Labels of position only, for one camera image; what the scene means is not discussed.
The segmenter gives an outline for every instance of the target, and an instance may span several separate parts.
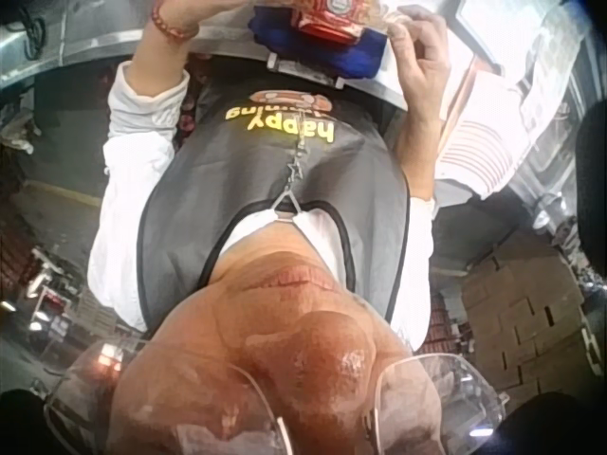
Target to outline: lips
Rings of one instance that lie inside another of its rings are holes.
[[[270,276],[250,286],[248,289],[259,289],[264,287],[295,287],[304,284],[313,284],[327,291],[337,291],[338,283],[333,277],[322,270],[310,265],[292,265],[281,268]]]

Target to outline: finger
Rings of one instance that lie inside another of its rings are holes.
[[[449,60],[447,46],[433,24],[426,21],[412,21],[406,24],[410,35],[424,46],[424,59],[445,63]]]
[[[424,7],[419,5],[409,5],[406,7],[398,7],[398,11],[411,17],[415,21],[426,21],[432,23],[438,30],[441,38],[447,41],[447,21],[439,14],[432,14]]]
[[[414,40],[409,30],[402,24],[390,24],[388,27],[390,43],[396,55],[396,66],[400,74],[419,71],[415,57]]]

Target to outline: rolled-up sleeve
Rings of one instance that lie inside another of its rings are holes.
[[[88,264],[88,285],[104,306],[146,330],[138,298],[137,240],[145,204],[175,151],[173,136],[188,87],[182,82],[156,97],[142,97],[124,79],[121,64],[109,96],[109,139],[103,146],[109,183]]]
[[[411,198],[407,250],[396,297],[392,329],[416,351],[430,325],[430,257],[434,202]]]

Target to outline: gray apron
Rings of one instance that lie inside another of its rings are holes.
[[[409,225],[409,194],[395,157],[365,111],[347,101],[284,92],[291,79],[219,83],[201,97],[193,134],[150,195],[138,234],[138,293],[154,331],[209,282],[232,230],[269,209],[306,155],[292,192],[324,210],[340,233],[346,287],[388,321]],[[294,211],[283,203],[282,211]]]

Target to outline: person's right hand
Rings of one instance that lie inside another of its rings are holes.
[[[447,24],[419,6],[400,7],[405,20],[388,28],[408,114],[438,121],[451,65]]]
[[[192,28],[223,11],[236,9],[249,0],[164,0],[160,16],[171,27]]]

